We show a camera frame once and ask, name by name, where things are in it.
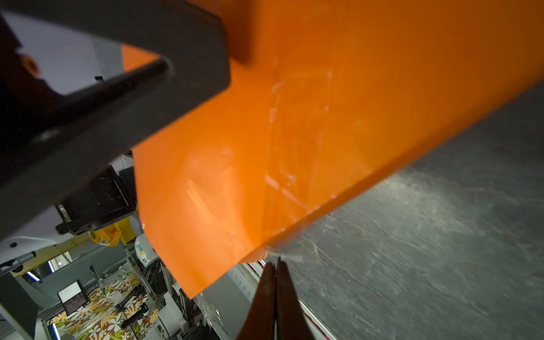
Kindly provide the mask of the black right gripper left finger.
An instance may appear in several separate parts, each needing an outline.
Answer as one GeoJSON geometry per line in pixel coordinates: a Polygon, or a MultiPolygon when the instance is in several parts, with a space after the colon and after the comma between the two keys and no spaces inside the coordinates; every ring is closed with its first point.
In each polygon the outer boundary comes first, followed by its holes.
{"type": "Polygon", "coordinates": [[[268,263],[264,267],[249,313],[237,339],[273,340],[275,329],[276,267],[268,263]]]}

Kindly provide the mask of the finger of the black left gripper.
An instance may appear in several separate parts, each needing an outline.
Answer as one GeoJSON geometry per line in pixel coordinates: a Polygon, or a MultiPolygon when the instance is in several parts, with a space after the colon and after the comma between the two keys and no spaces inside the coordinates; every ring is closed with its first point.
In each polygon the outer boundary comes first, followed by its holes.
{"type": "Polygon", "coordinates": [[[187,1],[3,1],[1,9],[159,55],[65,96],[24,67],[19,41],[1,24],[4,238],[230,85],[222,20],[187,1]]]}

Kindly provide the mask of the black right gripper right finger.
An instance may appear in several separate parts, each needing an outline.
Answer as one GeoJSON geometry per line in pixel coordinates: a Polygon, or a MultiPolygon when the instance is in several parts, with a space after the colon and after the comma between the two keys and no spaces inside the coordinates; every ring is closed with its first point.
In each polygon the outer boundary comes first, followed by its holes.
{"type": "Polygon", "coordinates": [[[315,339],[305,319],[288,265],[282,259],[276,266],[276,321],[277,339],[315,339]]]}

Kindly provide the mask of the orange wrapping paper sheet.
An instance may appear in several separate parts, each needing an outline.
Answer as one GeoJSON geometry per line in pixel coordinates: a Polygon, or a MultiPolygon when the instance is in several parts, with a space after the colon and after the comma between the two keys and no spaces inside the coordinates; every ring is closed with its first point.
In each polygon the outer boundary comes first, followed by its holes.
{"type": "Polygon", "coordinates": [[[187,296],[543,78],[542,1],[200,1],[231,83],[133,150],[187,296]]]}

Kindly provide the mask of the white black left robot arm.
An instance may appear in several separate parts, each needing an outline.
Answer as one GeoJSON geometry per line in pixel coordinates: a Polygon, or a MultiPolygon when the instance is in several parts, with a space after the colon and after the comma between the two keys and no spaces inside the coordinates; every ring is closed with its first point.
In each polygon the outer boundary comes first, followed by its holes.
{"type": "Polygon", "coordinates": [[[2,14],[159,56],[60,94],[1,22],[1,272],[69,239],[58,205],[131,147],[230,85],[221,18],[188,1],[3,1],[2,14]]]}

